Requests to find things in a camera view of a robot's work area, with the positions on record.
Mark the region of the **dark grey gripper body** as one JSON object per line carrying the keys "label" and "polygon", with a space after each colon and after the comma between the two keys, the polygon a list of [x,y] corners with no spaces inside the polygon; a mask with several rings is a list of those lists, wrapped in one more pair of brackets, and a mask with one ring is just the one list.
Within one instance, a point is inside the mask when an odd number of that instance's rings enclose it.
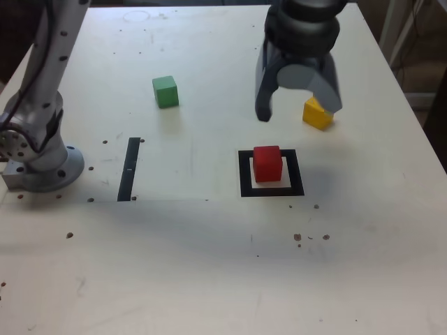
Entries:
{"label": "dark grey gripper body", "polygon": [[299,54],[292,54],[290,52],[282,52],[278,49],[272,51],[272,59],[283,59],[284,61],[291,63],[303,63],[303,64],[319,64],[325,61],[327,57],[331,57],[332,53],[325,53],[320,57],[303,57]]}

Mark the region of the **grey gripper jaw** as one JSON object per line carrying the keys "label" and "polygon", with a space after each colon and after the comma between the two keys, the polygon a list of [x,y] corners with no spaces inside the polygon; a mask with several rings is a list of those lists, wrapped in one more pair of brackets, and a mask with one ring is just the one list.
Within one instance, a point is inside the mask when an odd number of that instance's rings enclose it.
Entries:
{"label": "grey gripper jaw", "polygon": [[279,88],[277,74],[283,67],[279,49],[264,40],[256,64],[255,111],[259,121],[269,121],[272,116],[272,95]]}
{"label": "grey gripper jaw", "polygon": [[320,106],[330,114],[342,108],[342,98],[332,57],[302,59],[279,71],[279,86],[312,92]]}

